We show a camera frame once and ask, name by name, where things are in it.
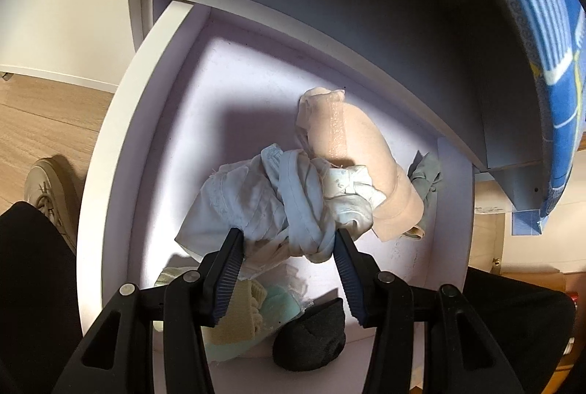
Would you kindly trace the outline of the mint green sock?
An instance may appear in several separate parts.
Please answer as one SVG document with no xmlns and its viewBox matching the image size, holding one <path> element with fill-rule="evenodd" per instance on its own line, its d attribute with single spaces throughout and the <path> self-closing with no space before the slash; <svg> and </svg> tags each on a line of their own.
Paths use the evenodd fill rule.
<svg viewBox="0 0 586 394">
<path fill-rule="evenodd" d="M 289 321 L 304 313 L 305 307 L 289 290 L 279 286 L 270 286 L 265 290 L 267 297 L 260 309 L 263 325 L 259 334 L 252 340 L 240 341 L 231 345 L 206 345 L 204 341 L 208 362 L 225 362 L 247 354 L 266 338 L 275 334 L 278 329 L 283 328 Z"/>
</svg>

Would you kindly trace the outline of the beige sneaker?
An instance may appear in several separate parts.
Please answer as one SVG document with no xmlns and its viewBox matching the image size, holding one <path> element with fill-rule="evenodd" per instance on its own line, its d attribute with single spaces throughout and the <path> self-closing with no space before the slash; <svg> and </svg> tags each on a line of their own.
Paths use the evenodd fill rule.
<svg viewBox="0 0 586 394">
<path fill-rule="evenodd" d="M 71 251 L 77 252 L 79 199 L 71 176 L 54 158 L 43 158 L 30 168 L 24 201 L 38 209 L 57 228 Z"/>
</svg>

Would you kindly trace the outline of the blue striped fabric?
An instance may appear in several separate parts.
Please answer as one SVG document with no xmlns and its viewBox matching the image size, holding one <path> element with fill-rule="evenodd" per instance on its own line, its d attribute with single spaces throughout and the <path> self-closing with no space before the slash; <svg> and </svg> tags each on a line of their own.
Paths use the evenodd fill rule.
<svg viewBox="0 0 586 394">
<path fill-rule="evenodd" d="M 585 130 L 585 11 L 579 0 L 505 0 L 526 51 L 540 113 L 544 190 L 517 203 L 516 234 L 537 235 L 568 185 Z"/>
</svg>

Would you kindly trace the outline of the beige nylon stocking bundle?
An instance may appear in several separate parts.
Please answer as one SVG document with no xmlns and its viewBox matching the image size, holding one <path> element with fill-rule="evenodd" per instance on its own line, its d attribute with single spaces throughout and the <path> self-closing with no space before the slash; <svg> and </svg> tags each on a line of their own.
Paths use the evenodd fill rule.
<svg viewBox="0 0 586 394">
<path fill-rule="evenodd" d="M 299 100 L 296 121 L 308 153 L 333 165 L 329 198 L 357 195 L 371 206 L 372 229 L 382 241 L 425 236 L 424 202 L 397 164 L 378 126 L 342 89 L 312 88 Z"/>
</svg>

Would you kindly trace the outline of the light green ribbed sock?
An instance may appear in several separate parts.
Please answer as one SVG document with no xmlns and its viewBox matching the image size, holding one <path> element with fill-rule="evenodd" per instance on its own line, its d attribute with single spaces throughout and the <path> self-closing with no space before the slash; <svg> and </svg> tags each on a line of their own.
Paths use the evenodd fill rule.
<svg viewBox="0 0 586 394">
<path fill-rule="evenodd" d="M 195 267 L 165 267 L 159 274 L 154 286 L 156 288 L 167 286 L 184 273 L 195 271 Z"/>
</svg>

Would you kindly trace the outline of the white drawer box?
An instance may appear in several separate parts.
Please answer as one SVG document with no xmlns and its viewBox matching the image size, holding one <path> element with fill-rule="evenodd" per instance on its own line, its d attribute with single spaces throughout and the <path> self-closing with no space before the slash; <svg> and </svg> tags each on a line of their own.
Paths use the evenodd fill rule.
<svg viewBox="0 0 586 394">
<path fill-rule="evenodd" d="M 140 45 L 103 120 L 81 199 L 78 308 L 89 328 L 126 283 L 152 286 L 185 265 L 176 235 L 206 178 L 270 144 L 293 149 L 300 96 L 324 86 L 374 120 L 402 167 L 434 153 L 442 165 L 437 213 L 420 241 L 357 243 L 410 284 L 462 286 L 473 218 L 473 167 L 391 82 L 268 26 L 204 5 L 172 2 Z"/>
</svg>

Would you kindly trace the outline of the black sock roll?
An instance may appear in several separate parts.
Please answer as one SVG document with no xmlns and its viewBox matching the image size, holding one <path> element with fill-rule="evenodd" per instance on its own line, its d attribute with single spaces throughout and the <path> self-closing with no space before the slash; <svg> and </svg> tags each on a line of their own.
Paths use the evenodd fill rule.
<svg viewBox="0 0 586 394">
<path fill-rule="evenodd" d="M 345 326 L 341 298 L 310 307 L 277 331 L 272 360 L 278 367 L 293 372 L 325 367 L 345 348 Z"/>
</svg>

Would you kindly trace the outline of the white knotted cloth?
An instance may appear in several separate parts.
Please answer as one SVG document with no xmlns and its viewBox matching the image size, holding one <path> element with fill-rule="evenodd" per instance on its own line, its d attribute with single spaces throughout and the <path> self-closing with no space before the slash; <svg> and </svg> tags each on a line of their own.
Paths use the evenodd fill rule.
<svg viewBox="0 0 586 394">
<path fill-rule="evenodd" d="M 371 229 L 374 209 L 385 198 L 365 166 L 334 167 L 302 150 L 284 151 L 273 144 L 212 173 L 176 241 L 202 260 L 237 228 L 244 236 L 240 278 L 253 279 L 291 257 L 327 261 L 336 230 L 359 238 Z"/>
</svg>

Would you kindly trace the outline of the cream yellow cloth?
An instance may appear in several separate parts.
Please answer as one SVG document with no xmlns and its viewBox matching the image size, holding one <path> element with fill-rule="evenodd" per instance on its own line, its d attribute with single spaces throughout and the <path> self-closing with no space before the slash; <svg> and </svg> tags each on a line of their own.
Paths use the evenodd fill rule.
<svg viewBox="0 0 586 394">
<path fill-rule="evenodd" d="M 205 344 L 231 345 L 254 339 L 263 325 L 260 309 L 266 297 L 257 280 L 237 281 L 226 314 L 214 328 L 202 328 Z"/>
</svg>

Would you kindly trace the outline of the sage green cloth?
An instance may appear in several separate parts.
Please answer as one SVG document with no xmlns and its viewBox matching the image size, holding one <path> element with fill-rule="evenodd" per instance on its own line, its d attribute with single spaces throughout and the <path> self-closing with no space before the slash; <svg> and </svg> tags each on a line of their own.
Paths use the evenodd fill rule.
<svg viewBox="0 0 586 394">
<path fill-rule="evenodd" d="M 438 191 L 442 184 L 442 167 L 433 153 L 418 152 L 408 171 L 409 180 L 423 201 L 423 215 L 420 221 L 404 235 L 414 239 L 425 237 L 427 229 L 435 221 Z"/>
</svg>

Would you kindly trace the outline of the black trouser leg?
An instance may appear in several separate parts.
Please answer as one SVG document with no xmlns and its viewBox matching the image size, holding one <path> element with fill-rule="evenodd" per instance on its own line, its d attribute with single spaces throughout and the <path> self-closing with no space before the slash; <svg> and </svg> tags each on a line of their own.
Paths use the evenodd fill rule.
<svg viewBox="0 0 586 394">
<path fill-rule="evenodd" d="M 50 393 L 81 342 L 75 256 L 27 202 L 1 215 L 1 391 Z"/>
</svg>

